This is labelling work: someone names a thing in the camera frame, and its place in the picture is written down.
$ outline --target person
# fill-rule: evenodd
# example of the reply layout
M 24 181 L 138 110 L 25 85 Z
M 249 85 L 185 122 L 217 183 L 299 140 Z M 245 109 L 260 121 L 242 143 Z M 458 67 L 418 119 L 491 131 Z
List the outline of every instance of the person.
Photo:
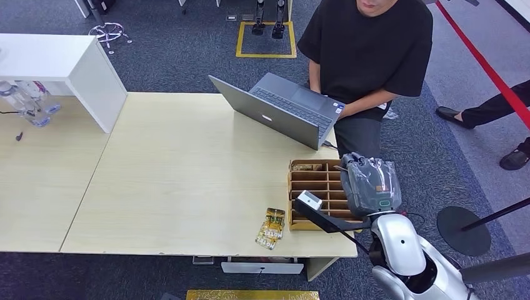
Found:
M 339 156 L 379 156 L 392 99 L 420 95 L 432 36 L 421 0 L 322 0 L 297 46 L 309 88 L 345 104 L 334 127 Z
M 512 91 L 528 107 L 530 106 L 530 80 L 513 86 Z M 468 108 L 463 111 L 440 106 L 436 109 L 436 114 L 445 120 L 458 124 L 467 129 L 495 121 L 504 116 L 512 114 L 514 109 L 502 94 L 493 96 L 478 107 Z M 501 168 L 506 170 L 518 170 L 530 161 L 530 137 L 500 161 Z

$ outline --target stanchion base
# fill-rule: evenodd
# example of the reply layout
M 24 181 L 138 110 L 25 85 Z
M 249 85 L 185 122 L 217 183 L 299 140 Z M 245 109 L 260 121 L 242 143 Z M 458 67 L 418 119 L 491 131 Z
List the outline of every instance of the stanchion base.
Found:
M 460 230 L 478 220 L 479 217 L 463 207 L 449 206 L 438 213 L 436 224 L 442 238 L 453 249 L 468 256 L 480 256 L 491 247 L 491 235 L 486 225 Z

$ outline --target wooden tray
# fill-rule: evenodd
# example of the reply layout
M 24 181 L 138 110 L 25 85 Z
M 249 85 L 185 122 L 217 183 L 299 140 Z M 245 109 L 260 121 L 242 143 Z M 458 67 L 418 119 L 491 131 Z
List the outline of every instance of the wooden tray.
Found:
M 289 163 L 289 229 L 290 230 L 322 230 L 313 222 L 298 214 L 293 208 L 293 201 L 308 190 L 322 199 L 321 211 L 329 216 L 343 219 L 350 223 L 360 223 L 362 220 L 354 217 L 348 209 L 346 194 L 341 185 L 339 166 L 340 159 L 298 159 Z M 293 171 L 295 164 L 319 164 L 320 171 Z

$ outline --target red rope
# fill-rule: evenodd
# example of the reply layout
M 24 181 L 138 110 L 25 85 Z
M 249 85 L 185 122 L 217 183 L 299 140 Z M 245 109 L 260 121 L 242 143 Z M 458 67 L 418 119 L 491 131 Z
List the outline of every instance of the red rope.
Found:
M 436 6 L 444 17 L 447 19 L 451 27 L 454 29 L 456 34 L 460 37 L 462 42 L 466 45 L 466 47 L 469 49 L 471 54 L 475 57 L 477 62 L 481 65 L 481 67 L 484 69 L 484 72 L 489 76 L 491 81 L 495 84 L 495 86 L 499 89 L 501 94 L 506 98 L 508 103 L 512 106 L 512 108 L 515 110 L 519 118 L 523 121 L 523 123 L 530 129 L 530 111 L 526 108 L 526 105 L 517 97 L 517 95 L 510 89 L 510 87 L 503 81 L 503 79 L 495 72 L 495 70 L 489 65 L 488 61 L 484 58 L 484 56 L 477 50 L 477 48 L 471 43 L 471 41 L 468 39 L 468 37 L 462 32 L 462 29 L 458 27 L 456 22 L 453 20 L 453 18 L 449 15 L 449 13 L 446 11 L 446 9 L 442 6 L 440 1 L 436 1 Z

